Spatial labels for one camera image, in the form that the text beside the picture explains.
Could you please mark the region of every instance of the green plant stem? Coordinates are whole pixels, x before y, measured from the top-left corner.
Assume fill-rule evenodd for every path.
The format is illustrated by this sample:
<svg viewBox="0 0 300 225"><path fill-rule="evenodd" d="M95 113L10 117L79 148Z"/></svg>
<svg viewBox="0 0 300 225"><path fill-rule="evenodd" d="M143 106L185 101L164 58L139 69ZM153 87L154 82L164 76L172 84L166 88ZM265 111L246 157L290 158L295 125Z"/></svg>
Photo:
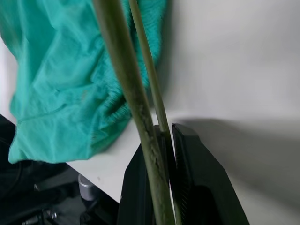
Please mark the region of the green plant stem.
<svg viewBox="0 0 300 225"><path fill-rule="evenodd" d="M175 225L150 107L120 1L93 0L93 4L105 45L140 135L156 223Z"/></svg>
<svg viewBox="0 0 300 225"><path fill-rule="evenodd" d="M165 113L165 107L164 102L161 97L161 92L159 88L158 83L158 76L156 74L155 65L152 59L150 47L148 44L146 32L143 26L142 17L140 14L140 10L137 4L136 0L129 0L130 8L132 17L135 23L135 28L137 32L137 36L140 42L140 47L142 50L144 62L146 65L149 82L150 82L150 88L152 93L152 98L154 102L154 107L158 119L159 129L162 133L162 135L165 137L165 143L167 154L172 154L168 157L168 169L169 169L169 178L170 178L170 184L171 184L171 191L173 195L173 202L174 202L174 209L175 209L175 216L176 216L176 225L181 225L181 214L180 214L180 196L177 191L177 177L176 177L176 162L174 159L174 153L173 153L173 145L172 145L172 139L171 134L169 130L168 120Z"/></svg>

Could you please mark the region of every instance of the teal cloth bag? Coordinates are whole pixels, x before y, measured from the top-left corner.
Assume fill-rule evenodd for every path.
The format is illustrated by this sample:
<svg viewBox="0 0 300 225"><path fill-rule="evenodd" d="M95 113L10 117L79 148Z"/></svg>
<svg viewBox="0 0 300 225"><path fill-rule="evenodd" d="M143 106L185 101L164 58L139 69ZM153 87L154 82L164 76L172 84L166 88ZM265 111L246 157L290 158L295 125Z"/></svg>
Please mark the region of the teal cloth bag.
<svg viewBox="0 0 300 225"><path fill-rule="evenodd" d="M148 78L128 0L121 1L142 82ZM139 0L157 62L166 0ZM131 118L91 0L2 0L1 37L18 62L9 161L88 159L105 150Z"/></svg>

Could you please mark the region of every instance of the dark floor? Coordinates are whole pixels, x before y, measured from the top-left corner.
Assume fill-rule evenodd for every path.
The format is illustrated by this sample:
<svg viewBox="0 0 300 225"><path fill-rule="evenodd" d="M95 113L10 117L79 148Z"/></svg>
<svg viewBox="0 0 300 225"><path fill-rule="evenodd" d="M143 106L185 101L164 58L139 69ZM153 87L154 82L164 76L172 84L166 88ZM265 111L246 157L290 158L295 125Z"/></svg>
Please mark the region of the dark floor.
<svg viewBox="0 0 300 225"><path fill-rule="evenodd" d="M78 180L78 172L69 167L66 171L39 184L39 188L48 189L61 184ZM79 225L79 216L86 208L80 195L75 198L67 198L52 209L57 213L55 221L59 225Z"/></svg>

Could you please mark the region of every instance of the teal fabric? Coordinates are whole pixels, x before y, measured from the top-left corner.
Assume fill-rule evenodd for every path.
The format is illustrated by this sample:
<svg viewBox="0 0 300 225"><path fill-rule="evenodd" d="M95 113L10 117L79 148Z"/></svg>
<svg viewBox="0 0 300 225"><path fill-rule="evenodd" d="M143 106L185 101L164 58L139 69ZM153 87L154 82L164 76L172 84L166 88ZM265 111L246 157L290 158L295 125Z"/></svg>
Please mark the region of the teal fabric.
<svg viewBox="0 0 300 225"><path fill-rule="evenodd" d="M144 86L148 78L128 0L121 1ZM165 0L139 0L157 62ZM59 163L105 150L131 118L90 0L1 0L1 37L18 62L9 161Z"/></svg>

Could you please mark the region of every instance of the black object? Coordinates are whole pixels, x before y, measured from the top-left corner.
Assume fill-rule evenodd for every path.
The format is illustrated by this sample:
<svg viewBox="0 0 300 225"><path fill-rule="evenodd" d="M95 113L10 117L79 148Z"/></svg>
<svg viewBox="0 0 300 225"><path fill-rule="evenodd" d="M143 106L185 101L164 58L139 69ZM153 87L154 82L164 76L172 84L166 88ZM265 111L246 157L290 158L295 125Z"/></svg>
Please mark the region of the black object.
<svg viewBox="0 0 300 225"><path fill-rule="evenodd" d="M99 198L81 214L80 225L115 225L118 211L119 203L100 190Z"/></svg>
<svg viewBox="0 0 300 225"><path fill-rule="evenodd" d="M249 225L231 182L192 129L172 128L183 225Z"/></svg>
<svg viewBox="0 0 300 225"><path fill-rule="evenodd" d="M31 217L28 217L26 221L22 222L22 225L45 225L46 221L47 224L57 225L57 223L54 221L56 217L57 214L55 212L52 212L51 210L41 210L33 214Z"/></svg>
<svg viewBox="0 0 300 225"><path fill-rule="evenodd" d="M181 196L183 225L249 225L231 182L220 163L190 128L173 124L177 170L174 173ZM156 127L166 163L170 149ZM117 225L155 225L149 181L141 145L124 176Z"/></svg>
<svg viewBox="0 0 300 225"><path fill-rule="evenodd" d="M63 184L48 190L31 192L15 196L0 204L0 224L20 224L33 215L39 215L44 209L64 201L67 197L79 195L78 182Z"/></svg>
<svg viewBox="0 0 300 225"><path fill-rule="evenodd" d="M30 160L10 164L8 151L14 135L14 124L0 115L0 225L19 225L31 218L42 221L45 209L79 195L78 182L34 191L34 184L62 172L67 165Z"/></svg>
<svg viewBox="0 0 300 225"><path fill-rule="evenodd" d="M154 126L154 128L167 172L165 141L163 136L160 135L159 127ZM141 145L125 171L122 187L117 225L129 224L155 224L149 179Z"/></svg>

